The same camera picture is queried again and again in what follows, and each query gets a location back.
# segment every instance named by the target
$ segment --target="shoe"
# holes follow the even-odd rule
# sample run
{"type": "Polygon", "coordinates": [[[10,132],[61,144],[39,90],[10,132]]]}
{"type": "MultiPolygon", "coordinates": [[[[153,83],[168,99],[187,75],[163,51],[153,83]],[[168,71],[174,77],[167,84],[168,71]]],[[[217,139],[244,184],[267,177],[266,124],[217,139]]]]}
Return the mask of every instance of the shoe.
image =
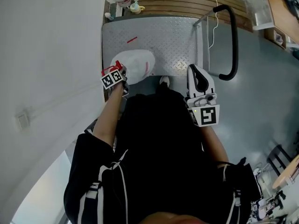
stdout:
{"type": "Polygon", "coordinates": [[[165,82],[167,84],[167,87],[169,87],[170,84],[170,80],[168,76],[162,76],[160,79],[160,84],[162,84],[163,82],[165,82]]]}

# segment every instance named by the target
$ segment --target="black handle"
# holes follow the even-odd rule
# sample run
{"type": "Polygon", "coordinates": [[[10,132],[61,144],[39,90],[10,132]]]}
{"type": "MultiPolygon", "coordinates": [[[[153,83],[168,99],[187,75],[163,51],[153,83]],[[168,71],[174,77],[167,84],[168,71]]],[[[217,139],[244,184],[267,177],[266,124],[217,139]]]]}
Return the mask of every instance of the black handle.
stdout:
{"type": "Polygon", "coordinates": [[[213,8],[213,12],[217,13],[222,10],[227,10],[229,12],[230,16],[230,23],[232,27],[232,41],[233,41],[233,65],[232,70],[228,75],[220,74],[219,79],[221,80],[231,80],[235,77],[237,71],[238,71],[238,62],[239,62],[239,47],[238,47],[238,30],[237,30],[237,24],[235,21],[235,13],[233,9],[228,5],[220,5],[218,7],[213,8]]]}

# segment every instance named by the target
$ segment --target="diamond plate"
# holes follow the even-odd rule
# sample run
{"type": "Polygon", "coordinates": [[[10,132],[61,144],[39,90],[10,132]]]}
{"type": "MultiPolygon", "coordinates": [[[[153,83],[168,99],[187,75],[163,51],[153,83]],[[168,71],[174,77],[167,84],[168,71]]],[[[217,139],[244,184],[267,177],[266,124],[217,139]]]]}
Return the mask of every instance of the diamond plate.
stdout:
{"type": "Polygon", "coordinates": [[[102,29],[104,68],[120,52],[150,50],[156,64],[152,75],[186,76],[189,64],[202,67],[202,32],[198,27],[199,61],[196,53],[196,18],[144,17],[106,23],[102,29]]]}

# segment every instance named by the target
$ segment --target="white wall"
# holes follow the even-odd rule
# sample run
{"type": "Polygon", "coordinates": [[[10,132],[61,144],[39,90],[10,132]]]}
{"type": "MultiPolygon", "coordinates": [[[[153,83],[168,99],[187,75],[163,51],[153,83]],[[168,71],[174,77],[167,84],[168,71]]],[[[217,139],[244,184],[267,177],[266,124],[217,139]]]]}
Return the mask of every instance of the white wall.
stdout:
{"type": "Polygon", "coordinates": [[[99,114],[104,0],[0,0],[0,222],[99,114]],[[27,110],[30,127],[14,116],[27,110]]]}
{"type": "Polygon", "coordinates": [[[55,224],[64,209],[63,195],[71,163],[63,152],[37,181],[14,215],[14,224],[55,224]]]}

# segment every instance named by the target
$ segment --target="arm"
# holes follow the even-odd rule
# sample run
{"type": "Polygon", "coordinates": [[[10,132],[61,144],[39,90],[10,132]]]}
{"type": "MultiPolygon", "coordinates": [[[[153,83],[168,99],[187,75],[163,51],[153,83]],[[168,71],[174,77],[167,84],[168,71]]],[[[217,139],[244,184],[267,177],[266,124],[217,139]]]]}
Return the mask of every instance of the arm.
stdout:
{"type": "Polygon", "coordinates": [[[121,82],[115,85],[112,94],[107,101],[105,108],[99,116],[94,129],[93,136],[106,142],[113,147],[115,138],[115,130],[118,120],[119,109],[121,105],[121,98],[123,94],[123,87],[121,82]]]}
{"type": "Polygon", "coordinates": [[[213,161],[228,162],[228,155],[211,126],[201,127],[202,146],[213,161]]]}

